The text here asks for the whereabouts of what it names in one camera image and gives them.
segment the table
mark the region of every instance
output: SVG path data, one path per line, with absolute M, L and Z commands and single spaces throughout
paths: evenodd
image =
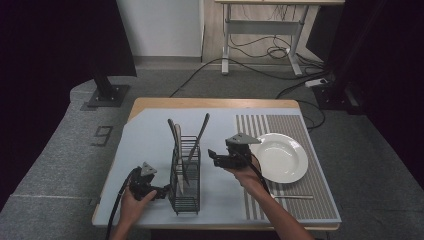
M 215 0 L 216 3 L 225 5 L 224 15 L 224 47 L 222 54 L 222 74 L 228 74 L 229 47 L 228 38 L 230 34 L 258 34 L 258 35 L 291 35 L 293 36 L 291 47 L 287 49 L 287 56 L 296 76 L 302 75 L 299 61 L 296 56 L 296 48 L 302 33 L 305 18 L 310 5 L 341 5 L 344 0 Z M 303 5 L 303 11 L 299 22 L 292 21 L 253 21 L 232 20 L 232 4 L 250 5 Z
M 336 230 L 339 227 L 339 213 L 296 101 L 196 98 L 138 98 L 135 101 L 103 188 L 100 204 L 93 215 L 93 224 L 107 225 L 116 194 L 126 175 L 137 164 L 147 161 L 158 170 L 153 185 L 168 184 L 173 140 L 167 119 L 172 118 L 174 123 L 179 123 L 186 135 L 197 135 L 206 112 L 210 113 L 211 118 L 200 142 L 204 153 L 200 175 L 200 212 L 176 215 L 167 199 L 156 200 L 146 209 L 138 226 L 150 229 L 272 229 L 255 202 L 244 197 L 243 188 L 234 177 L 214 167 L 212 159 L 205 153 L 207 149 L 213 149 L 217 153 L 226 154 L 224 139 L 237 132 L 257 137 L 267 132 L 278 132 L 282 124 L 289 127 L 286 129 L 290 132 L 280 133 L 292 136 L 304 146 L 310 167 L 298 182 L 285 186 L 268 182 L 271 191 L 313 193 L 315 199 L 307 203 L 296 200 L 281 200 L 280 203 L 307 229 Z M 319 205 L 325 206 L 327 210 L 321 209 Z M 327 216 L 321 219 L 323 215 L 320 215 L 320 211 Z M 115 224 L 118 217 L 119 210 L 114 218 Z

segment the desk leg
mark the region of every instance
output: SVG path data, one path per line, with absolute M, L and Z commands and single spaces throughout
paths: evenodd
M 229 48 L 228 48 L 228 25 L 231 18 L 231 4 L 225 4 L 225 18 L 224 21 L 224 48 L 222 50 L 222 63 L 221 63 L 221 72 L 222 75 L 228 75 L 228 58 L 229 58 Z
M 302 33 L 303 25 L 305 25 L 305 19 L 306 19 L 306 15 L 308 14 L 308 10 L 309 10 L 309 6 L 305 5 L 303 7 L 302 16 L 299 20 L 299 25 L 297 27 L 296 34 L 293 35 L 292 45 L 290 49 L 287 49 L 287 54 L 289 56 L 290 63 L 292 65 L 294 74 L 296 76 L 302 75 L 302 70 L 300 70 L 299 61 L 296 56 L 296 48 L 297 48 L 297 44 L 299 43 L 300 34 Z

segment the gray carpet floor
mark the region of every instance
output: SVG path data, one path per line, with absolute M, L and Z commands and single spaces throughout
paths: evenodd
M 168 97 L 193 72 L 143 69 L 138 77 L 110 77 L 130 85 L 120 108 L 82 111 L 96 86 L 91 80 L 75 87 L 62 122 L 0 213 L 0 239 L 103 239 L 105 229 L 92 226 L 91 217 L 134 100 Z M 247 70 L 228 76 L 202 70 L 174 97 L 273 99 L 297 83 Z M 283 98 L 315 103 L 306 87 Z M 300 105 L 307 125 L 322 120 L 317 109 Z M 424 239 L 424 192 L 390 145 L 366 116 L 324 113 L 325 123 L 310 137 L 343 221 L 331 239 Z M 105 140 L 95 136 L 102 126 L 113 130 L 105 146 L 96 146 Z M 150 234 L 134 229 L 129 239 Z

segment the person's left hand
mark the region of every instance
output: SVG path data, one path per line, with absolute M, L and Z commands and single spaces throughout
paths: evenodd
M 155 197 L 156 193 L 156 190 L 153 190 L 141 199 L 141 201 L 137 201 L 127 186 L 121 199 L 119 223 L 131 226 L 137 222 L 143 214 L 144 208 Z

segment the power strip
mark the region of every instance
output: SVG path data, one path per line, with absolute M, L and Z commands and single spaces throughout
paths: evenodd
M 307 81 L 305 82 L 305 87 L 313 87 L 313 86 L 318 86 L 318 85 L 322 85 L 322 84 L 326 84 L 329 81 L 325 78 L 320 78 L 320 79 L 316 79 L 316 80 L 311 80 L 311 81 Z

